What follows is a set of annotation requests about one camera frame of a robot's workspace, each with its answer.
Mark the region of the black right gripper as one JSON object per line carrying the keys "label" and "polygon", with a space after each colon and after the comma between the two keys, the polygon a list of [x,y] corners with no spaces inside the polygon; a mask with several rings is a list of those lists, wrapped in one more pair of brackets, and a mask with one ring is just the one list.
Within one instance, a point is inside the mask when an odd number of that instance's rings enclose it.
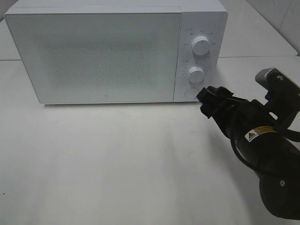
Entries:
{"label": "black right gripper", "polygon": [[274,119],[257,100],[248,101],[235,97],[224,87],[202,88],[196,98],[202,103],[200,111],[208,119],[212,118],[221,132],[232,143],[244,139],[252,142],[264,134],[276,134]]}

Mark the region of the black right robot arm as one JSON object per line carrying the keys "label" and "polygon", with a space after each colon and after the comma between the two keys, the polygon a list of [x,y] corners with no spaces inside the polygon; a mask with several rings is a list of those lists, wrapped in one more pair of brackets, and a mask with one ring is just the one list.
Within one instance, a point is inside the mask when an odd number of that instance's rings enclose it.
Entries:
{"label": "black right robot arm", "polygon": [[266,209],[284,219],[300,218],[300,152],[280,132],[266,107],[256,99],[234,97],[224,87],[203,88],[201,112],[213,118],[230,140],[236,157],[259,178]]}

